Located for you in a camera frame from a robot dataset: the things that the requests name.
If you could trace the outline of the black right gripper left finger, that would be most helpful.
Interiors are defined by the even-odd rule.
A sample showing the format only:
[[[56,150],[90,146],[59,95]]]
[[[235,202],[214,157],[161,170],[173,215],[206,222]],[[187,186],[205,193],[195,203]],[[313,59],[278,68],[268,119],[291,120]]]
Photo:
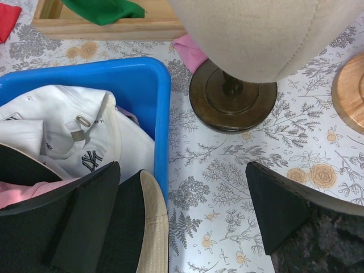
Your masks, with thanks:
[[[119,163],[111,162],[69,184],[75,188],[45,254],[46,264],[98,264],[120,176]]]

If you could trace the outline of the black bucket hat beige brim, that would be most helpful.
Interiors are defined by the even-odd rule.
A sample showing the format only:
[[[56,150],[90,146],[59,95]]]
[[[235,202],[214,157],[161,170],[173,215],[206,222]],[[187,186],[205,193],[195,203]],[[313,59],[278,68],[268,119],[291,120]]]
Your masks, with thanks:
[[[56,182],[45,164],[1,145],[1,182]],[[50,266],[44,258],[75,187],[69,184],[1,209],[2,272],[167,272],[169,223],[158,182],[141,170],[119,181],[96,266]]]

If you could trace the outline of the beige mannequin head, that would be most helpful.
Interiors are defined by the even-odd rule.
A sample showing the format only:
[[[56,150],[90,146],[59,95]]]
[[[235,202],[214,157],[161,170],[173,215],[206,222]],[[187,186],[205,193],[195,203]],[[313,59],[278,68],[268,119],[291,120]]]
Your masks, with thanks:
[[[278,81],[318,55],[363,11],[362,1],[171,1],[208,59],[247,82]]]

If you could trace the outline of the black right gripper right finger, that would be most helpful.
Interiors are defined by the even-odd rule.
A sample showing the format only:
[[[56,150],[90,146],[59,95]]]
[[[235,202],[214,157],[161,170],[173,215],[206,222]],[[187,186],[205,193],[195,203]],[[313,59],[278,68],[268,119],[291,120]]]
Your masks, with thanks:
[[[310,219],[311,210],[285,185],[286,177],[257,162],[249,162],[245,174],[265,253],[272,255]]]

